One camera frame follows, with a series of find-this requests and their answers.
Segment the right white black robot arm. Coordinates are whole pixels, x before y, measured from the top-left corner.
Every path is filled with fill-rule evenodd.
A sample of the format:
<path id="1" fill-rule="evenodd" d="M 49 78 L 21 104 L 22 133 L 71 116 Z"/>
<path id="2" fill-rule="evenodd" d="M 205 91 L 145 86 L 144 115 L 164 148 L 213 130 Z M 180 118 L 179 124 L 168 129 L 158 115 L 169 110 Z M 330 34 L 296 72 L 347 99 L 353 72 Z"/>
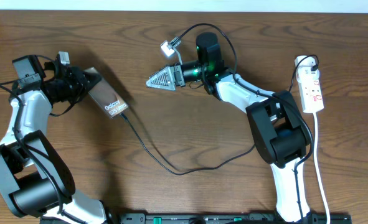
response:
<path id="1" fill-rule="evenodd" d="M 179 86 L 200 81 L 208 94 L 243 111 L 255 148 L 271 166 L 278 215 L 285 222 L 303 221 L 310 208 L 301 172 L 306 146 L 312 146 L 313 140 L 293 96 L 288 91 L 262 90 L 227 67 L 215 33 L 199 34 L 196 50 L 197 60 L 166 65 L 149 77 L 146 86 L 174 91 Z"/>

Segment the white power strip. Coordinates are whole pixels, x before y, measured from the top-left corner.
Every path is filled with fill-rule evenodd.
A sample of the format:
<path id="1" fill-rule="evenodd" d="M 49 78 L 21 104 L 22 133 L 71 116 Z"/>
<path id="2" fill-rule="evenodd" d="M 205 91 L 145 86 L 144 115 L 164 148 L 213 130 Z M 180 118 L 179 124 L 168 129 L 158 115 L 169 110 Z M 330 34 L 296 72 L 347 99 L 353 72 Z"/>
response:
<path id="1" fill-rule="evenodd" d="M 324 109 L 321 85 L 319 82 L 320 72 L 316 59 L 300 55 L 295 59 L 297 67 L 295 77 L 298 82 L 301 104 L 304 113 L 317 113 Z"/>

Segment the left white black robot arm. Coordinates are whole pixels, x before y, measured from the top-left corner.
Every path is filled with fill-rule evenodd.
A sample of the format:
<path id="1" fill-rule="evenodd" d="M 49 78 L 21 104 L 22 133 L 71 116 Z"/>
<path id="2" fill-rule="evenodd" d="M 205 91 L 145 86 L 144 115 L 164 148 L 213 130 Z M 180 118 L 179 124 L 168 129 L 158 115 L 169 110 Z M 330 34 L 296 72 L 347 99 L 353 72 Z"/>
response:
<path id="1" fill-rule="evenodd" d="M 41 223 L 118 223 L 101 200 L 75 187 L 72 173 L 46 138 L 55 103 L 74 106 L 101 80 L 70 65 L 67 52 L 40 63 L 40 55 L 13 60 L 19 76 L 6 90 L 12 115 L 0 142 L 0 194 L 17 217 Z"/>

